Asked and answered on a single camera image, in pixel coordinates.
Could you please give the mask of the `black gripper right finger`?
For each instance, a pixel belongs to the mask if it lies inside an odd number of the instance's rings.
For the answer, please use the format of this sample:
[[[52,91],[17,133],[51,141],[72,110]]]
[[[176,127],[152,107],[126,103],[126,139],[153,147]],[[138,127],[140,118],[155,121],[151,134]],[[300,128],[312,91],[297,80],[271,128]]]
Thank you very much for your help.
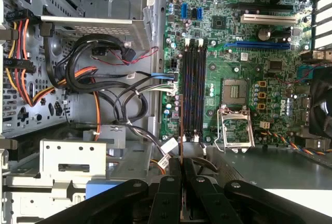
[[[221,188],[198,175],[193,164],[184,158],[183,171],[209,223],[331,223],[327,215],[241,180]]]

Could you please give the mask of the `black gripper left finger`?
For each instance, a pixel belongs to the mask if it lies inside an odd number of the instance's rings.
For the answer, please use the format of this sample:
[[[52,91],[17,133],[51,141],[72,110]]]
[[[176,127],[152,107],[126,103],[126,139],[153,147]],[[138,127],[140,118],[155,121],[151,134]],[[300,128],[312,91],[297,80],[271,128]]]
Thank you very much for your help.
[[[169,162],[169,174],[157,183],[125,181],[41,223],[179,223],[181,167],[178,158]]]

